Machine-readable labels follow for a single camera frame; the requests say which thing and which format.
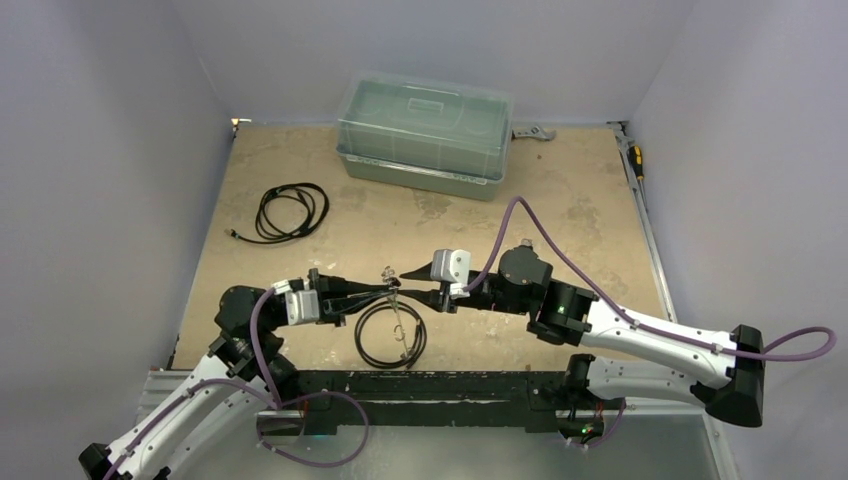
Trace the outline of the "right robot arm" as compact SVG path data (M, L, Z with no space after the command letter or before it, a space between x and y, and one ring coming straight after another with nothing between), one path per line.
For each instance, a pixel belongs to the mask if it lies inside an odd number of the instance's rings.
M758 329L703 330L611 307L588 289L554 279L552 265L526 245L504 253L496 271L472 287L477 274L469 252L442 249L401 277L439 283L408 293L437 312L473 308L524 315L527 331L541 341L633 356L631 362L572 356L561 392L573 406L654 398L700 406L731 425L762 425L765 366L757 357L763 351Z

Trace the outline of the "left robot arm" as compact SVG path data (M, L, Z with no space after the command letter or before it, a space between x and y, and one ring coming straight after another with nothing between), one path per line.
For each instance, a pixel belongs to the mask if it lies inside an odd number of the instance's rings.
M188 455L225 424L255 412L293 411L300 418L323 400L338 398L360 419L364 408L326 382L313 383L280 349L277 329L307 324L340 326L349 314L394 296L392 275L365 284L322 275L273 283L267 289L234 286L219 301L220 332L208 353L165 400L130 431L108 444L92 443L79 456L90 479L169 479Z

